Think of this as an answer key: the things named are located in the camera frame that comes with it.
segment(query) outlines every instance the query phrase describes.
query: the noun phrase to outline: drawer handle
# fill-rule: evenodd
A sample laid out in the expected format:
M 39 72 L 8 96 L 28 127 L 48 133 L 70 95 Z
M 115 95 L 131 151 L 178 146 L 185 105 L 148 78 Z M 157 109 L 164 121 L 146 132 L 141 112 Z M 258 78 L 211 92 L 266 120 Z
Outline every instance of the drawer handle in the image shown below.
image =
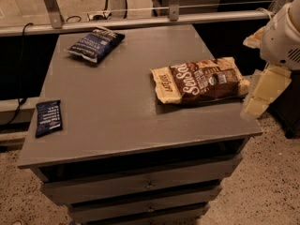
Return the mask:
M 155 210 L 154 210 L 154 208 L 152 207 L 152 205 L 151 204 L 149 204 L 148 205 L 148 213 L 153 213 Z
M 148 185 L 145 187 L 147 190 L 153 189 L 155 187 L 154 184 L 152 184 L 151 182 L 148 183 Z

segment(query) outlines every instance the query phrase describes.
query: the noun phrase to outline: terrazzo floor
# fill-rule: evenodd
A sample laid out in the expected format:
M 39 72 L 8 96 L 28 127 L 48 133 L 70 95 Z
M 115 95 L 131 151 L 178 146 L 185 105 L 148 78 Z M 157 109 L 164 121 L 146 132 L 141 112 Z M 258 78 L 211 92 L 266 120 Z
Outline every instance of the terrazzo floor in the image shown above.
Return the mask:
M 296 225 L 300 224 L 300 137 L 287 140 L 269 113 L 259 119 L 263 135 L 252 138 L 243 160 L 223 189 L 198 219 L 170 225 Z M 15 164 L 20 151 L 0 154 L 0 224 L 23 218 L 28 225 L 67 225 L 64 206 L 56 206 L 40 191 L 39 180 Z

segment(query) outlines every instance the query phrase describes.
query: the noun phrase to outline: desk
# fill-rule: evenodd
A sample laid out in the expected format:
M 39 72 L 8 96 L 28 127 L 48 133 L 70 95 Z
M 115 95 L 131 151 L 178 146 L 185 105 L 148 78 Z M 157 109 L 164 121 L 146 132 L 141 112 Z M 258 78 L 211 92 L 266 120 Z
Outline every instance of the desk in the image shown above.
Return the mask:
M 212 58 L 191 25 L 121 31 L 97 67 L 63 50 L 85 34 L 61 35 L 40 101 L 61 99 L 64 129 L 36 139 L 37 112 L 19 168 L 84 224 L 161 224 L 195 218 L 262 130 L 241 103 L 159 105 L 150 68 Z

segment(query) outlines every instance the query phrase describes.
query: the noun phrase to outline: brown snack bag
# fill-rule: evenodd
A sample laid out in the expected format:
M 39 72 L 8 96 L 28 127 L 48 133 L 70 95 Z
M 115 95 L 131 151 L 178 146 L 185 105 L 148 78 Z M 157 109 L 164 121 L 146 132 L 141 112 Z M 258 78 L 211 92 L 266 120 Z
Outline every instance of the brown snack bag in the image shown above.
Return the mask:
M 189 104 L 243 96 L 249 82 L 232 57 L 152 69 L 162 103 Z

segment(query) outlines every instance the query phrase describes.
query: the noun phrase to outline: black packet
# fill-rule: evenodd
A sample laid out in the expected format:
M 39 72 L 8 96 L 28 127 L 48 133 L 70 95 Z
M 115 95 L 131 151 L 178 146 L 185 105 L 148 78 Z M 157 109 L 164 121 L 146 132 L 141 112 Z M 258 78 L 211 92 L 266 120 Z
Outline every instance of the black packet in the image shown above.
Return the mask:
M 98 63 L 124 38 L 125 35 L 123 34 L 114 33 L 106 28 L 97 28 L 66 49 L 66 52 L 81 56 L 90 62 Z
M 63 129 L 60 100 L 39 102 L 36 106 L 37 138 Z

